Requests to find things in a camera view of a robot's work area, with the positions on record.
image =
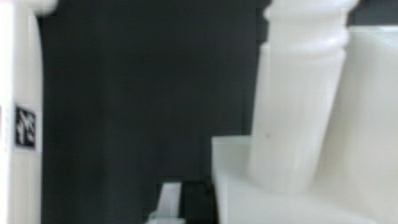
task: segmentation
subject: white base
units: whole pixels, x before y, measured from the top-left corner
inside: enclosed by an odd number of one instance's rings
[[[220,224],[376,224],[335,200],[321,182],[300,195],[264,192],[246,176],[250,137],[213,138],[213,182]]]

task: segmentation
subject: black background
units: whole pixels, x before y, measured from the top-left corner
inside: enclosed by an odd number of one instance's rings
[[[163,180],[209,179],[250,131],[268,1],[63,0],[40,19],[44,224],[140,224]],[[398,23],[364,0],[349,24]]]

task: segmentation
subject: white pillar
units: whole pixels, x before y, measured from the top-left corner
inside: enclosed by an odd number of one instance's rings
[[[266,10],[248,174],[270,192],[305,190],[316,170],[357,0],[273,0]]]
[[[40,43],[35,14],[23,1],[0,0],[0,34],[0,223],[39,224]]]

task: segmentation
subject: white object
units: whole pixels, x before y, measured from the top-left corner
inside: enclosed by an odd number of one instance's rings
[[[380,224],[328,200],[314,183],[305,193],[275,195],[246,175],[250,137],[213,138],[213,181],[220,224]]]
[[[349,32],[312,184],[296,195],[264,191],[245,170],[250,137],[214,138],[220,224],[398,223],[398,27]]]
[[[181,183],[163,183],[158,208],[150,214],[147,224],[184,224],[179,215],[179,200],[181,200]]]
[[[351,28],[317,178],[335,198],[398,223],[398,26]]]
[[[273,193],[312,181],[357,0],[273,0],[266,10],[248,173]]]
[[[40,43],[23,1],[0,0],[0,33],[0,223],[39,224]]]

